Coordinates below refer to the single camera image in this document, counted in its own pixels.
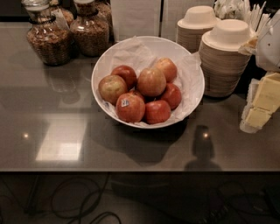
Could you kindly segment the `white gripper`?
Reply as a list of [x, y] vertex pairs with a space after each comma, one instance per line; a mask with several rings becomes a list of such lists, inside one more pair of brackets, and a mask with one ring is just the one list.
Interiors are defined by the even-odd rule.
[[256, 65], [268, 71], [260, 80], [248, 86], [247, 104], [241, 114], [240, 129], [256, 133], [280, 108], [280, 10], [262, 28], [257, 37], [238, 49], [243, 55], [255, 55]]

